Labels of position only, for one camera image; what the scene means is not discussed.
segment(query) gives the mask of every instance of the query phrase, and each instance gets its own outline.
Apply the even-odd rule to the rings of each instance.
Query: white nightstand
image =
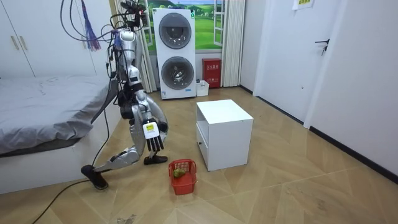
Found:
[[[207,170],[248,163],[253,117],[232,100],[197,103],[197,142]]]

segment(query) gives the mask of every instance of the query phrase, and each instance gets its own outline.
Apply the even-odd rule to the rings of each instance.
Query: green fruit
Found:
[[[173,176],[175,178],[179,178],[179,177],[181,177],[183,175],[185,175],[185,170],[180,169],[180,168],[177,168],[177,169],[173,170]]]

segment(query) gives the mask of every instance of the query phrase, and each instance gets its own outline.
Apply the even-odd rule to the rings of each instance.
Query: wooden floor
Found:
[[[71,187],[38,223],[398,223],[398,186],[240,88],[160,101],[170,132],[163,155],[193,159],[193,194],[175,196],[168,164],[108,172],[110,187]],[[232,99],[254,126],[245,166],[207,172],[195,134],[197,101]],[[120,121],[99,161],[131,146]],[[67,184],[0,195],[0,223],[31,223]]]

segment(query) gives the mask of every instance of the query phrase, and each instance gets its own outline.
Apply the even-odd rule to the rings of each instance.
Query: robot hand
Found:
[[[164,149],[156,120],[154,118],[147,119],[143,122],[142,127],[144,129],[144,136],[147,139],[148,150],[159,152],[161,149]]]

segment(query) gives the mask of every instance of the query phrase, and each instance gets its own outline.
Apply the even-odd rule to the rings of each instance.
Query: washing machine door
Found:
[[[162,67],[163,82],[174,90],[182,90],[193,81],[192,64],[183,57],[169,58]]]
[[[159,34],[166,46],[171,49],[181,49],[191,39],[191,25],[181,14],[170,13],[161,20]]]

